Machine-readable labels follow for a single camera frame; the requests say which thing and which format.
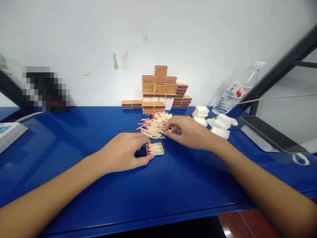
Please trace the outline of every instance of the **blue tabletop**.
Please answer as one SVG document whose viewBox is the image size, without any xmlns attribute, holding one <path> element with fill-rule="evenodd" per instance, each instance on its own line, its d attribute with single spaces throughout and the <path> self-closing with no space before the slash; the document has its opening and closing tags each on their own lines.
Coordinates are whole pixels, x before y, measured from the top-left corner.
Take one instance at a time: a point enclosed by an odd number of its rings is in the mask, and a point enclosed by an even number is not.
<svg viewBox="0 0 317 238">
<path fill-rule="evenodd" d="M 0 107 L 0 122 L 4 122 L 6 118 L 19 110 L 19 107 Z"/>
<path fill-rule="evenodd" d="M 193 110 L 171 113 L 191 115 Z M 228 116 L 244 114 L 234 108 Z M 29 130 L 0 154 L 0 207 L 64 172 L 118 133 L 135 132 L 144 117 L 141 109 L 73 107 L 70 112 L 43 113 L 23 121 Z M 305 196 L 316 197 L 314 155 L 305 154 L 310 165 L 300 166 L 289 154 L 264 152 L 240 130 L 242 125 L 239 121 L 229 129 L 231 144 Z M 212 153 L 168 138 L 152 142 L 162 143 L 163 156 L 147 166 L 102 177 L 66 206 L 42 236 L 91 237 L 253 207 Z M 144 148 L 140 150 L 140 156 L 145 154 Z"/>
</svg>

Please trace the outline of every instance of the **stack of matchboxes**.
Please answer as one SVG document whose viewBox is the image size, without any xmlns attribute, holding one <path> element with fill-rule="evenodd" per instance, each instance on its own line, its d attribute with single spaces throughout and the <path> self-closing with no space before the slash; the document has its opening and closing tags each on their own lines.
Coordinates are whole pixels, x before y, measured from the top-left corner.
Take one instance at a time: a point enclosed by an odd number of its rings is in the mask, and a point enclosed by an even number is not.
<svg viewBox="0 0 317 238">
<path fill-rule="evenodd" d="M 123 109 L 140 108 L 143 114 L 164 112 L 172 108 L 188 108 L 192 101 L 185 95 L 187 84 L 176 83 L 177 77 L 166 76 L 167 66 L 156 65 L 154 76 L 142 76 L 142 106 L 140 100 L 123 100 Z"/>
</svg>

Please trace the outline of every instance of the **black bar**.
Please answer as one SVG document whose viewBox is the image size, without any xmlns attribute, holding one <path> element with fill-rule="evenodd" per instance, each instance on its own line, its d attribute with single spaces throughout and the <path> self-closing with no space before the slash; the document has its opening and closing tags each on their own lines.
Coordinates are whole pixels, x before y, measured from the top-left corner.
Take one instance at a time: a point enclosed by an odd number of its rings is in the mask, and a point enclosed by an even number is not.
<svg viewBox="0 0 317 238">
<path fill-rule="evenodd" d="M 302 61 L 311 52 L 317 48 L 317 25 L 282 59 L 279 63 L 263 77 L 263 79 L 253 87 L 243 101 L 250 101 L 256 96 L 261 97 L 271 87 L 273 87 L 280 79 L 288 74 L 295 66 L 294 61 Z M 238 105 L 241 109 L 246 110 L 251 103 L 243 103 Z"/>
<path fill-rule="evenodd" d="M 249 112 L 250 115 L 252 115 L 252 116 L 256 115 L 258 105 L 259 105 L 259 101 L 251 102 L 251 107 L 250 107 L 250 112 Z"/>
<path fill-rule="evenodd" d="M 302 61 L 294 61 L 292 65 L 307 67 L 307 68 L 317 68 L 317 63 L 302 62 Z"/>
<path fill-rule="evenodd" d="M 4 72 L 0 70 L 0 92 L 18 107 L 24 106 L 22 89 L 19 88 Z"/>
</svg>

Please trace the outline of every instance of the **smartphone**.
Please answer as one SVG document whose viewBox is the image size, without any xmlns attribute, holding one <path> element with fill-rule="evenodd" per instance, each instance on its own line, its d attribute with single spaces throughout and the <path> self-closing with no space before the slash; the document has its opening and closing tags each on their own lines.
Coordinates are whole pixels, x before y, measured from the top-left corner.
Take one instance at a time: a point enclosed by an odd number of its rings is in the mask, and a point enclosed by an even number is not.
<svg viewBox="0 0 317 238">
<path fill-rule="evenodd" d="M 270 145 L 282 153 L 304 153 L 307 150 L 256 116 L 241 116 L 240 119 Z"/>
</svg>

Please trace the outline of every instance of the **red floor tile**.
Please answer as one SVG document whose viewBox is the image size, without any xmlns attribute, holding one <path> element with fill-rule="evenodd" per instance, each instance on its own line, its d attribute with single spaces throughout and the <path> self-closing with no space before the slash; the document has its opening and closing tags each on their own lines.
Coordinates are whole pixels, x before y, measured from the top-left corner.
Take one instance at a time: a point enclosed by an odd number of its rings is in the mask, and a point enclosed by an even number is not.
<svg viewBox="0 0 317 238">
<path fill-rule="evenodd" d="M 239 212 L 218 215 L 227 238 L 254 238 Z"/>
<path fill-rule="evenodd" d="M 257 209 L 239 211 L 255 238 L 280 238 Z"/>
</svg>

